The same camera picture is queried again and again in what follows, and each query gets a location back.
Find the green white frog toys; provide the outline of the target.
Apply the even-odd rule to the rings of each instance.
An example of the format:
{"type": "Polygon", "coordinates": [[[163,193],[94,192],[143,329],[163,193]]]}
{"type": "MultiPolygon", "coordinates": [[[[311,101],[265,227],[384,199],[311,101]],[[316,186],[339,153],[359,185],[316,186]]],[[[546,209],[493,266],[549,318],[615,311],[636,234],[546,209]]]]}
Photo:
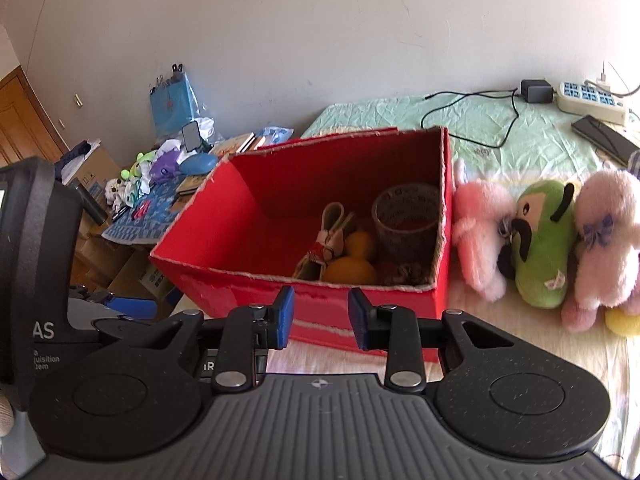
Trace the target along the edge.
{"type": "Polygon", "coordinates": [[[136,161],[129,169],[123,169],[117,178],[105,185],[105,200],[113,214],[125,207],[131,208],[141,196],[151,191],[151,168],[156,151],[137,154],[136,161]]]}

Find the pink plush toy left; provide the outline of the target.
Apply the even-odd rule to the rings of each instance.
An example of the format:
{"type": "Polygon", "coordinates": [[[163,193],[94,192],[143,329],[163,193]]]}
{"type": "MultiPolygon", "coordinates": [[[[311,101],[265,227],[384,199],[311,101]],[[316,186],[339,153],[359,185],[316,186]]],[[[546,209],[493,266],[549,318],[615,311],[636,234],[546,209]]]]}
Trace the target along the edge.
{"type": "Polygon", "coordinates": [[[465,162],[454,162],[454,223],[451,240],[457,249],[465,283],[484,300],[495,302],[506,293],[506,278],[498,259],[515,216],[515,202],[500,183],[470,180],[465,162]]]}

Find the purple toy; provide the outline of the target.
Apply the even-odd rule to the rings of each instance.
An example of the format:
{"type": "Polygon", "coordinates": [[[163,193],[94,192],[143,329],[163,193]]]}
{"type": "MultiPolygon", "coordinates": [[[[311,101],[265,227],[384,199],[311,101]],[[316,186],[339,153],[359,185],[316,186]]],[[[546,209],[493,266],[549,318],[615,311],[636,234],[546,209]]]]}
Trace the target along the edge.
{"type": "Polygon", "coordinates": [[[152,163],[150,170],[150,178],[154,184],[161,184],[177,177],[180,174],[178,164],[179,152],[171,151],[160,155],[160,157],[152,163]]]}

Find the black power adapter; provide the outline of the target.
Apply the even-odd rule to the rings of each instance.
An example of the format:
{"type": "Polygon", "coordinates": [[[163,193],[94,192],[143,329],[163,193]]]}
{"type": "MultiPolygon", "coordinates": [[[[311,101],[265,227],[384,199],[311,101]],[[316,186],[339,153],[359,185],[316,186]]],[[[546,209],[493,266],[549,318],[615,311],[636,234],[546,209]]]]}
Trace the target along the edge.
{"type": "Polygon", "coordinates": [[[553,102],[554,89],[545,79],[523,79],[521,98],[529,104],[549,104],[553,102]]]}

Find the white power strip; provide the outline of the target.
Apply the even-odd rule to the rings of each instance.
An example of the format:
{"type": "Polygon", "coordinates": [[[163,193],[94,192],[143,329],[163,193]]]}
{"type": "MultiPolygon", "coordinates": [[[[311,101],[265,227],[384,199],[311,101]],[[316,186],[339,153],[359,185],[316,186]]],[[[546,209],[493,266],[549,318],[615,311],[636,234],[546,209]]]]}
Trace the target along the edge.
{"type": "Polygon", "coordinates": [[[601,122],[624,126],[628,113],[620,98],[588,84],[562,81],[555,93],[555,103],[562,112],[586,116],[601,122]]]}

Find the green plush toy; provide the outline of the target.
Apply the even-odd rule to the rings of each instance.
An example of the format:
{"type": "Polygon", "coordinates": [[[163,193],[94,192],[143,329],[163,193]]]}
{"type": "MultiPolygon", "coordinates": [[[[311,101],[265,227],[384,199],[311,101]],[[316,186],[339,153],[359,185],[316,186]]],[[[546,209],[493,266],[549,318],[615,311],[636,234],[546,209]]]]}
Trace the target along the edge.
{"type": "Polygon", "coordinates": [[[568,257],[577,233],[575,185],[541,180],[521,194],[498,269],[534,308],[555,309],[567,293],[568,257]]]}

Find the blue checkered cloth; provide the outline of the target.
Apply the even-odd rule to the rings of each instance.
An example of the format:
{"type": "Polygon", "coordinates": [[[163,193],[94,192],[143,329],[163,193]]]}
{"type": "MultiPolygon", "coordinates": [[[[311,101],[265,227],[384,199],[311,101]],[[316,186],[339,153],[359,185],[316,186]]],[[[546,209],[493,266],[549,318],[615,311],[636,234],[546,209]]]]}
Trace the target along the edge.
{"type": "Polygon", "coordinates": [[[104,240],[128,246],[155,245],[178,216],[176,193],[184,180],[185,176],[179,176],[154,185],[102,233],[104,240]]]}

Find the pink plush with blue bow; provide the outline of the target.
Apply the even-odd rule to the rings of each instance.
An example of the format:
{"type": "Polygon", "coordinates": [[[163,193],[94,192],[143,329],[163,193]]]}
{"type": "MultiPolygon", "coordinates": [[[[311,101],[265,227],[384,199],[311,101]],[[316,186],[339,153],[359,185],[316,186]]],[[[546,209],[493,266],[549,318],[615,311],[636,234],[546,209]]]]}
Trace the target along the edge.
{"type": "Polygon", "coordinates": [[[573,293],[561,318],[570,332],[589,330],[600,310],[639,314],[639,179],[626,170],[600,170],[575,202],[580,236],[573,293]]]}

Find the large red cardboard box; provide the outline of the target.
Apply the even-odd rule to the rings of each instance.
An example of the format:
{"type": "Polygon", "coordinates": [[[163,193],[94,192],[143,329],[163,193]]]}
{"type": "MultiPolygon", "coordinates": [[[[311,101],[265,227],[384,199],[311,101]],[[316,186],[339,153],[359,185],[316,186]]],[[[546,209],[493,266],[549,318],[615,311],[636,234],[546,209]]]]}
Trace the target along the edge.
{"type": "Polygon", "coordinates": [[[374,304],[439,318],[448,299],[451,181],[449,134],[442,127],[335,133],[233,154],[178,213],[152,249],[152,263],[214,318],[268,304],[291,285],[292,337],[352,351],[348,287],[294,278],[320,230],[322,210],[340,203],[372,230],[378,196],[402,184],[431,185],[436,223],[428,236],[426,283],[369,286],[366,295],[374,304]]]}

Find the brown pine cone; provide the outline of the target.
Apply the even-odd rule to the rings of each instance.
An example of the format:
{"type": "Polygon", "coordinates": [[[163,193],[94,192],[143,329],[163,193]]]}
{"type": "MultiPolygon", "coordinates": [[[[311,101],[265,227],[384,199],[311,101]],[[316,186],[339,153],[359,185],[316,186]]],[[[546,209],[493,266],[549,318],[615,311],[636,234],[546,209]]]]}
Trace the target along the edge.
{"type": "Polygon", "coordinates": [[[430,269],[420,262],[382,260],[374,267],[378,284],[383,286],[422,286],[430,277],[430,269]]]}

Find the cardboard boxes pile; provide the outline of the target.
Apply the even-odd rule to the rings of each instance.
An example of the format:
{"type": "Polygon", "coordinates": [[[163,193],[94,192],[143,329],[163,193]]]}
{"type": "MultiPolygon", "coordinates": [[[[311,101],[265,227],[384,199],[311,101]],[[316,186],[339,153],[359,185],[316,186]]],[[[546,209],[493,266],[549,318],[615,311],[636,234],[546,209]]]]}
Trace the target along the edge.
{"type": "Polygon", "coordinates": [[[149,251],[141,246],[116,244],[102,236],[111,224],[105,190],[119,174],[120,167],[99,144],[63,168],[63,183],[80,184],[105,218],[103,223],[98,223],[87,211],[82,214],[70,282],[85,286],[88,292],[114,292],[117,296],[151,299],[156,302],[159,315],[168,314],[174,310],[169,284],[163,278],[152,280],[149,251]]]}

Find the black cylinder bottle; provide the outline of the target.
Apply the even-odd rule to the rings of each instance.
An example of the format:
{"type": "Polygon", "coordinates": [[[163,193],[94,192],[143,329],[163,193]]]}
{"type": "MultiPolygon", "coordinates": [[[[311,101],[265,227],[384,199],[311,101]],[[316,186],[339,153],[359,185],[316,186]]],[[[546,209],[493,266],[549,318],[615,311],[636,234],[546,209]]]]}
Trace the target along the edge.
{"type": "Polygon", "coordinates": [[[97,226],[103,226],[107,220],[107,213],[103,207],[93,198],[89,191],[78,179],[73,179],[68,184],[80,196],[82,208],[97,226]]]}

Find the blue gift bag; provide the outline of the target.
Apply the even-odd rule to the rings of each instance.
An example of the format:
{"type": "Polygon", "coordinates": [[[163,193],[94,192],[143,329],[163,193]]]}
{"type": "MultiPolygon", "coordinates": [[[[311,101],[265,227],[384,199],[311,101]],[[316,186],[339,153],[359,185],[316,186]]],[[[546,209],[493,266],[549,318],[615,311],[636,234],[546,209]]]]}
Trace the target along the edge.
{"type": "Polygon", "coordinates": [[[186,124],[201,117],[198,98],[181,63],[172,64],[167,76],[156,78],[149,97],[158,140],[174,136],[186,124]]]}

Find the stack of books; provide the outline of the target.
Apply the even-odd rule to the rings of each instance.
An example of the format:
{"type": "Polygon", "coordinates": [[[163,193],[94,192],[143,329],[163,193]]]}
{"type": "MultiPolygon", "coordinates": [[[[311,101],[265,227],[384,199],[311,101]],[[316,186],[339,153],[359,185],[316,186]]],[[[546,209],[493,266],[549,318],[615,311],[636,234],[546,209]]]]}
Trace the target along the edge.
{"type": "Polygon", "coordinates": [[[243,133],[240,136],[218,142],[209,150],[209,154],[223,158],[226,155],[242,154],[247,151],[257,150],[265,145],[266,142],[267,137],[263,134],[256,134],[254,132],[243,133]]]}

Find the small mirror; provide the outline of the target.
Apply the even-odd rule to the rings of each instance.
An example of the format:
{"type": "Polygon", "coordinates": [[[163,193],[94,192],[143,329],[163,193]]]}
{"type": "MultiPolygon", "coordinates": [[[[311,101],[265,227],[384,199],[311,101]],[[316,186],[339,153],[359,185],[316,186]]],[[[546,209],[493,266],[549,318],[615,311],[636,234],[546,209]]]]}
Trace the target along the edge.
{"type": "Polygon", "coordinates": [[[181,129],[184,149],[187,152],[197,151],[202,146],[200,126],[196,120],[192,120],[181,129]]]}

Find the wooden door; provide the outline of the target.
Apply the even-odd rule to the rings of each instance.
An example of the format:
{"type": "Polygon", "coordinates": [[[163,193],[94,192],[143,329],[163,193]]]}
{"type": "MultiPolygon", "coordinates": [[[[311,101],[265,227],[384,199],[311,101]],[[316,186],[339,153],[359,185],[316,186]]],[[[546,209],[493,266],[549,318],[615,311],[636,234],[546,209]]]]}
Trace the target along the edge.
{"type": "Polygon", "coordinates": [[[56,162],[68,151],[21,66],[2,79],[0,99],[2,167],[32,156],[56,162]]]}

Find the orange bottle gourd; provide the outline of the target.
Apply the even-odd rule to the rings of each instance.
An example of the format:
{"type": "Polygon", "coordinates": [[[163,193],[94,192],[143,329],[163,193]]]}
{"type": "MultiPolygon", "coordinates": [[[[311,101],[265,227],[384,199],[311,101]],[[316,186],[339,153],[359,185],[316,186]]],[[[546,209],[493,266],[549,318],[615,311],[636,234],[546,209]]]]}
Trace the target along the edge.
{"type": "Polygon", "coordinates": [[[371,263],[374,250],[373,238],[367,232],[352,232],[345,238],[343,255],[329,263],[322,281],[331,284],[374,285],[376,271],[371,263]]]}

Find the blue glasses case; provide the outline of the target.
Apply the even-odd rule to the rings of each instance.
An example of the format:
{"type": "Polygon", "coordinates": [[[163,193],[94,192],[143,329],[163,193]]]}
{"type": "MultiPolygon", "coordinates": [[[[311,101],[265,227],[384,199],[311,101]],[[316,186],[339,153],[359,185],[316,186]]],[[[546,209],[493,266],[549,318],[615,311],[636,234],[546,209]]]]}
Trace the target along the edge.
{"type": "Polygon", "coordinates": [[[218,157],[209,153],[196,153],[186,158],[179,170],[185,176],[199,177],[209,174],[217,165],[218,157]]]}

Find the yellow red plush toy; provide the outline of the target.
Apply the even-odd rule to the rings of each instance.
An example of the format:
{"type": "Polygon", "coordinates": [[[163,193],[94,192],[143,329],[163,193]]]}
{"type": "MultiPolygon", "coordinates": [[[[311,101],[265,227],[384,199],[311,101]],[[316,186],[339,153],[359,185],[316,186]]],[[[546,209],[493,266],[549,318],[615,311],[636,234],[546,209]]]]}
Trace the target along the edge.
{"type": "Polygon", "coordinates": [[[620,307],[606,309],[604,322],[608,330],[617,336],[630,338],[640,335],[640,315],[629,314],[620,307]]]}

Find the clear packing tape roll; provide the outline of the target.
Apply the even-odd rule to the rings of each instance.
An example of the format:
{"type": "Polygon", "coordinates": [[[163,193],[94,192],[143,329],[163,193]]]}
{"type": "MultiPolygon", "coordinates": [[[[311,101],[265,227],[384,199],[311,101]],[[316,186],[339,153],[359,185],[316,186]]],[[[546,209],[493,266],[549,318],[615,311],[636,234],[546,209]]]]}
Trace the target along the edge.
{"type": "Polygon", "coordinates": [[[401,262],[429,262],[435,253],[439,195],[434,185],[410,183],[383,192],[372,219],[386,252],[401,262]]]}

